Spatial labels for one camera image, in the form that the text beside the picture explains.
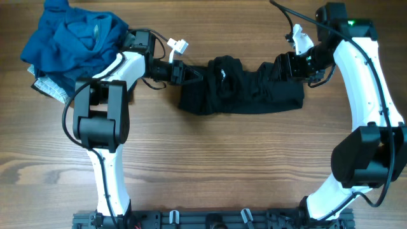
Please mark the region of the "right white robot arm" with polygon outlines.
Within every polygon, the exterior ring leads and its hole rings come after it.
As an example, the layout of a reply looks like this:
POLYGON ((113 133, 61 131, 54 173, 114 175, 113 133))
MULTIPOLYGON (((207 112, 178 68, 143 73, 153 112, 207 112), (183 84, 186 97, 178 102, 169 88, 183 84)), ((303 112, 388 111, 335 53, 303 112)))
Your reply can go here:
POLYGON ((369 19, 347 15, 343 3, 321 6, 312 20, 318 44, 297 24, 287 35, 293 51, 279 55, 271 77, 315 88, 341 72, 352 114, 352 131, 331 155, 331 174, 300 204, 297 223, 318 226, 336 220, 356 198, 381 193, 406 166, 406 124, 395 107, 378 56, 378 35, 369 19))

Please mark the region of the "black t-shirt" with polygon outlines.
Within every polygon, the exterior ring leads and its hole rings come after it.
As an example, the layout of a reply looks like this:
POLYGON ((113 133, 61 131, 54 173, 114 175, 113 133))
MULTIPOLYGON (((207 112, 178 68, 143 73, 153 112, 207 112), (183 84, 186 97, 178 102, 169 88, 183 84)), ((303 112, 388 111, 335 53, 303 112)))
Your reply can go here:
POLYGON ((273 77, 273 67, 264 62, 257 71, 245 71, 240 59, 227 55, 209 61, 206 67, 194 66, 203 80, 181 87, 178 108, 194 115, 257 115, 301 109, 303 84, 273 77))

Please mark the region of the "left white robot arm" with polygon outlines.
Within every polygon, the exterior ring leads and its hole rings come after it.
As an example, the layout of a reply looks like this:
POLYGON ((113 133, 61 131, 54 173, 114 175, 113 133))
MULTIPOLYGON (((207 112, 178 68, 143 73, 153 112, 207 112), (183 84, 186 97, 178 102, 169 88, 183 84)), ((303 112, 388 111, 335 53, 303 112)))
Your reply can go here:
POLYGON ((149 29, 130 31, 124 51, 101 73, 79 79, 71 99, 74 103, 71 139, 87 150, 93 163, 98 191, 97 214, 124 218, 130 208, 123 175, 123 145, 130 130, 128 95, 137 80, 151 78, 172 85, 187 85, 203 76, 176 60, 188 42, 166 39, 171 49, 169 59, 154 57, 159 33, 149 29))

